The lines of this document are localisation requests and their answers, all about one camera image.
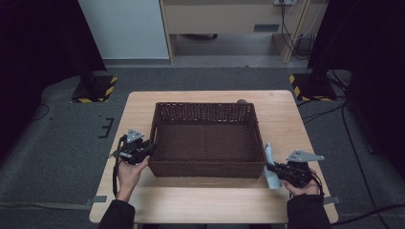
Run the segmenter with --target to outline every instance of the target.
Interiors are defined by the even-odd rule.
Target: light wood tabletop
[[[307,131],[289,91],[189,91],[134,92],[128,97],[111,153],[128,128],[149,139],[157,102],[236,102],[244,99],[255,106],[264,144],[270,143],[276,162],[298,149],[314,153]],[[114,158],[109,158],[90,213],[92,222],[100,222],[114,199],[112,175]],[[327,182],[316,161],[309,167],[321,178],[325,197],[330,195]],[[155,177],[147,167],[129,201],[137,213],[135,223],[285,223],[288,190],[268,189],[266,178]],[[338,219],[333,203],[325,205],[330,222]]]

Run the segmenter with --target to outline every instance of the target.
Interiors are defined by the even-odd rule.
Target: gray carpet floor
[[[289,90],[288,76],[305,73],[292,68],[127,68],[109,69],[118,77],[110,99],[103,103],[74,104],[72,95],[78,77],[47,88],[33,119],[11,156],[0,168],[0,202],[50,202],[83,205],[96,194],[99,181],[117,133],[127,96],[135,91],[196,90]],[[345,102],[310,102],[299,106],[302,117],[336,108]],[[339,220],[352,219],[373,210],[346,134],[341,110],[322,115],[306,124],[314,151],[325,156],[322,172],[333,196]],[[370,185],[377,208],[405,203],[405,182],[383,155],[371,155],[368,144],[349,111],[345,111],[354,146]],[[103,126],[113,118],[107,138]],[[35,207],[0,208],[0,228],[96,228],[90,210],[54,210]],[[380,214],[390,228],[403,228],[405,209]],[[237,228],[240,225],[217,225]],[[273,228],[284,228],[274,225]],[[378,216],[335,228],[384,228]]]

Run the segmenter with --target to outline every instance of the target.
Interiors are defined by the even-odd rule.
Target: hand
[[[305,186],[304,188],[295,188],[294,186],[292,186],[292,184],[290,184],[288,181],[286,180],[282,180],[284,186],[290,190],[295,196],[300,196],[303,194],[307,194],[307,195],[319,195],[320,194],[320,190],[319,190],[319,186],[318,184],[315,182],[315,180],[311,180],[307,186]]]
[[[119,191],[117,193],[117,199],[128,202],[132,195],[132,192],[137,186],[140,173],[142,170],[148,166],[150,156],[147,156],[140,164],[132,165],[121,158],[119,159],[118,165],[118,180],[119,180]]]

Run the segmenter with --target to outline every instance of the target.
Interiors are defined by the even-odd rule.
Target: brown woven basket
[[[157,103],[150,139],[156,177],[257,178],[266,163],[252,103]]]

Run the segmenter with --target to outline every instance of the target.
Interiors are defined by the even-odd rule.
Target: sleeve
[[[132,229],[135,208],[127,202],[114,199],[98,225],[99,229]]]
[[[300,195],[287,203],[288,229],[330,229],[324,199],[318,195]]]

